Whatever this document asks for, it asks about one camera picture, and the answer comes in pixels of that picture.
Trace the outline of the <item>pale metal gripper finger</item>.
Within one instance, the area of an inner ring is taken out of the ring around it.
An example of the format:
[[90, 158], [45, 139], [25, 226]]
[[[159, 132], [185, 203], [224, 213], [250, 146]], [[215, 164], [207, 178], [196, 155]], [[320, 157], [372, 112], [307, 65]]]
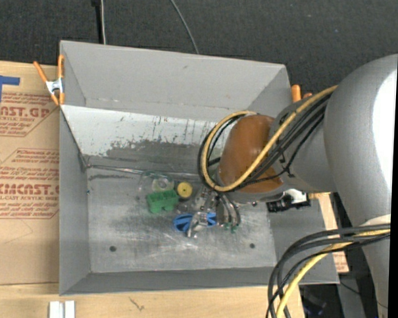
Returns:
[[186, 232], [187, 238], [196, 237], [199, 232], [204, 231], [205, 229], [212, 226], [212, 223], [209, 221], [208, 213], [196, 212], [193, 214], [190, 222], [189, 228]]
[[209, 211], [216, 203], [214, 199], [214, 193], [206, 186], [201, 186], [193, 197], [191, 209], [194, 211]]

